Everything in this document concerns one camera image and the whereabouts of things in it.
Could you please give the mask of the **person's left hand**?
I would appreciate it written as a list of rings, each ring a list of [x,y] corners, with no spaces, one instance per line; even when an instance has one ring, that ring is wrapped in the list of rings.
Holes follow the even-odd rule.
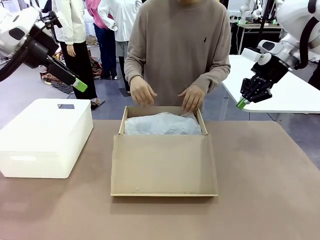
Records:
[[[190,85],[178,95],[183,98],[181,106],[183,111],[194,112],[199,109],[204,101],[205,95],[205,92],[200,87],[194,84]]]

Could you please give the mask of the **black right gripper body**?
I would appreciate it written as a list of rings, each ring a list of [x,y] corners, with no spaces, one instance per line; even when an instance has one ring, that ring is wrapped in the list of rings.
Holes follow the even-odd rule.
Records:
[[[285,65],[278,57],[272,55],[270,60],[262,64],[262,61],[259,60],[256,62],[251,71],[254,72],[254,76],[251,80],[255,81],[256,79],[262,80],[265,83],[273,84],[278,83],[278,81],[288,72],[289,68]]]

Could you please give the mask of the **person's right hand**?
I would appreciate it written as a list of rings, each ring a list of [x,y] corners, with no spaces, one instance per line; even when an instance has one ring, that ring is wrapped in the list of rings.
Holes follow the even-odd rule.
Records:
[[[130,94],[133,101],[142,107],[153,105],[157,96],[151,86],[141,76],[135,76],[131,79]]]

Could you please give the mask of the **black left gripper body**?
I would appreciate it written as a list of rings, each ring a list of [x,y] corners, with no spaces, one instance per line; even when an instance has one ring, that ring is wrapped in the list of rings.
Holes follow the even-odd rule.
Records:
[[[28,45],[29,52],[23,61],[23,64],[31,69],[39,66],[50,67],[54,63],[53,55],[59,48],[51,33],[47,33],[46,28],[36,35],[39,30],[40,28],[36,25],[31,28],[28,38],[33,37],[33,39]]]

